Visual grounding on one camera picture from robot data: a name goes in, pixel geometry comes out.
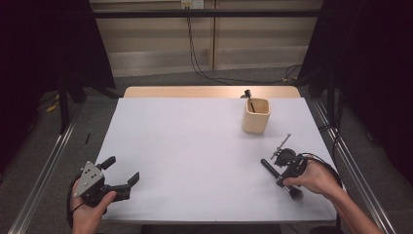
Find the wall outlet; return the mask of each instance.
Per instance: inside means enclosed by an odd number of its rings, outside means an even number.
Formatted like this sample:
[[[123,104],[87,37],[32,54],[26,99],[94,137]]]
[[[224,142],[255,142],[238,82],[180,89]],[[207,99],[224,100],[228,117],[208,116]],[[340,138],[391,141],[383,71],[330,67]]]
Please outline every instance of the wall outlet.
[[[192,9],[192,0],[181,0],[182,9]]]
[[[193,0],[192,1],[191,9],[203,9],[203,8],[204,8],[204,0]]]

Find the human arm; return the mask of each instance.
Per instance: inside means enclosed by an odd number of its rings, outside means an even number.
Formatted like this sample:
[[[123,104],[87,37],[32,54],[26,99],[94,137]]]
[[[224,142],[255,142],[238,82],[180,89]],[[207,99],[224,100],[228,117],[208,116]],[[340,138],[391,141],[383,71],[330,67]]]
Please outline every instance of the human arm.
[[[79,184],[79,180],[75,182],[73,186],[73,191]],[[111,191],[107,193],[100,203],[92,208],[84,203],[81,197],[72,200],[72,211],[76,209],[73,213],[73,234],[94,234],[100,224],[100,220],[103,216],[105,209],[112,203],[116,197],[116,192]]]
[[[303,185],[329,199],[352,233],[383,233],[337,183],[320,163],[309,160],[306,171],[299,177],[289,177],[284,185]]]

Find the beige cup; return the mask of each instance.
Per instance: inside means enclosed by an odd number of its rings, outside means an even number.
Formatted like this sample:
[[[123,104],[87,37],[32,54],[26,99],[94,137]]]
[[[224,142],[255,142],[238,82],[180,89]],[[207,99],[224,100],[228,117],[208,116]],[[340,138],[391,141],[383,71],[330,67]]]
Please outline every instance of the beige cup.
[[[255,112],[252,110],[249,99],[245,102],[243,115],[243,130],[247,133],[262,134],[270,118],[270,102],[266,99],[251,98]]]

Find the white tabletop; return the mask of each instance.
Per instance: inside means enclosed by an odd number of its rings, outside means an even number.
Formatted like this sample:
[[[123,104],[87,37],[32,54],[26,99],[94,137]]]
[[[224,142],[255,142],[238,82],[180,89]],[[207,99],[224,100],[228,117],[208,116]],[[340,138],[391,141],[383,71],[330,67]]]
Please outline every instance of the white tabletop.
[[[119,100],[96,160],[116,156],[106,183],[136,172],[131,198],[104,219],[138,223],[256,223],[333,220],[329,201],[305,188],[293,201],[261,165],[284,147],[331,162],[306,101],[271,98],[263,135],[242,130],[245,99],[128,97]]]

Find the aluminum rail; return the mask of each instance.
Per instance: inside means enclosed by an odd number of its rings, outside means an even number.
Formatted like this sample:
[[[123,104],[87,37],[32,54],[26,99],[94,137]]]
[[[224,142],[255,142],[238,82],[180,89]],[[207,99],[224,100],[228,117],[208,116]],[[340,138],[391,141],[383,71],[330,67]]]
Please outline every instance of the aluminum rail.
[[[319,113],[319,116],[321,117],[323,124],[325,125],[329,124],[329,121],[326,115],[327,111],[324,105],[319,100],[315,100],[314,105],[316,107],[317,112]],[[388,233],[388,234],[396,233],[392,224],[390,223],[388,216],[386,215],[385,210],[383,209],[379,200],[374,195],[373,191],[371,190],[370,186],[368,185],[367,181],[362,175],[360,169],[357,166],[355,159],[353,158],[353,155],[351,154],[344,140],[340,137],[340,135],[338,135],[336,129],[329,128],[328,133],[332,141],[334,141],[334,139],[337,138],[336,140],[337,151],[339,152],[339,155],[341,156],[346,168],[349,170],[350,175],[356,184],[358,192],[360,193],[362,199],[364,200],[364,203],[366,204],[368,210],[370,211],[377,225],[385,233]]]
[[[337,18],[349,13],[338,10],[275,9],[275,10],[93,10],[92,12],[40,11],[41,17],[92,19],[134,18]]]
[[[30,194],[23,204],[23,207],[20,209],[17,217],[15,218],[15,221],[13,222],[8,234],[23,234],[27,230],[27,227],[31,219],[33,218],[33,215],[49,184],[58,159],[60,158],[60,155],[62,154],[67,142],[70,139],[76,120],[81,112],[82,106],[82,104],[79,104],[79,106],[77,106],[73,119],[69,123],[69,126],[66,128],[64,133],[62,135],[59,135],[59,137],[57,138],[55,147],[52,150],[42,173],[37,178],[36,183],[34,184],[33,188],[30,191]]]

